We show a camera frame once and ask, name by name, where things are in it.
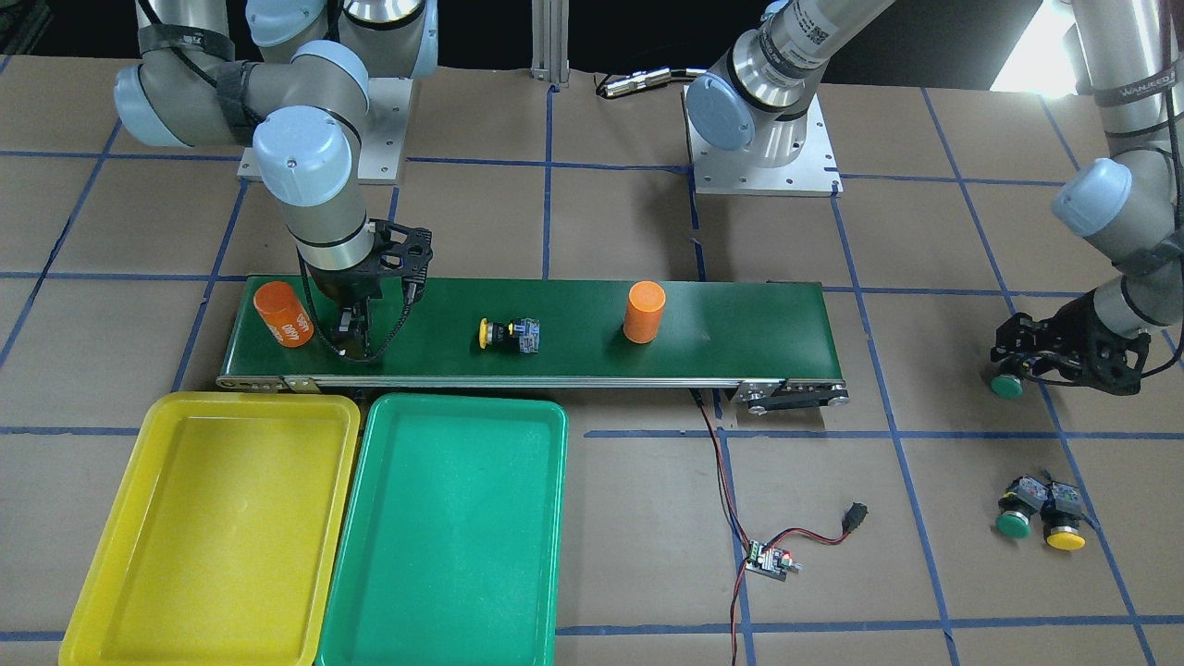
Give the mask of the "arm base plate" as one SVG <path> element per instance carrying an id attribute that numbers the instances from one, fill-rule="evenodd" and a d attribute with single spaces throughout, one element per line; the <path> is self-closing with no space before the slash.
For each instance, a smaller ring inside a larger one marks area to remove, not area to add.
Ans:
<path id="1" fill-rule="evenodd" d="M 305 169 L 307 161 L 317 156 L 329 156 L 335 164 L 352 156 L 358 161 L 358 182 L 397 185 L 416 89 L 411 79 L 371 79 L 368 113 L 358 132 L 323 109 L 282 108 L 255 128 L 237 174 L 259 182 L 270 169 L 295 172 Z"/>
<path id="2" fill-rule="evenodd" d="M 774 122 L 744 149 L 719 149 L 691 123 L 686 139 L 697 196 L 830 197 L 845 190 L 818 97 L 804 117 Z"/>

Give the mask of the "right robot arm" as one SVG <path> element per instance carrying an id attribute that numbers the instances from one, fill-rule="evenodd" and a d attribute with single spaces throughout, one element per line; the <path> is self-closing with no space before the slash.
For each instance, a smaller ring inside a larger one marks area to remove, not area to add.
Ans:
<path id="1" fill-rule="evenodd" d="M 435 1 L 250 1 L 258 62 L 240 59 L 221 1 L 140 1 L 141 60 L 116 76 L 127 132 L 157 147 L 240 146 L 278 201 L 301 282 L 337 306 L 322 341 L 368 363 L 390 348 L 426 290 L 426 228 L 368 214 L 361 161 L 377 81 L 438 65 Z"/>

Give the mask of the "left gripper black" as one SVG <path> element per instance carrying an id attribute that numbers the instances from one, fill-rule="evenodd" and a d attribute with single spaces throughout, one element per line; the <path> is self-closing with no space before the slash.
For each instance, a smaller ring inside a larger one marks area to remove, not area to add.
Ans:
<path id="1" fill-rule="evenodd" d="M 1016 374 L 1025 383 L 1132 396 L 1141 391 L 1150 344 L 1148 333 L 1117 337 L 1090 314 L 1037 321 L 1017 313 L 995 329 L 990 359 L 995 374 Z"/>

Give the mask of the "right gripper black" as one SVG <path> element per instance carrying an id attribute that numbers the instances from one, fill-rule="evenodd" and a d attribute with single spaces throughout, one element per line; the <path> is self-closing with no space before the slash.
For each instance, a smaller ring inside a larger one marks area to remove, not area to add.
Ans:
<path id="1" fill-rule="evenodd" d="M 377 239 L 358 265 L 329 271 L 301 260 L 303 300 L 313 316 L 314 333 L 335 357 L 348 357 L 350 350 L 360 351 L 363 357 L 381 357 L 426 290 L 427 265 L 433 257 L 431 230 L 377 218 L 371 218 L 363 230 L 371 230 Z M 371 302 L 382 299 L 384 278 L 401 280 L 403 307 L 388 335 L 374 351 L 369 339 Z M 337 305 L 337 319 L 328 333 L 321 328 L 313 284 Z"/>

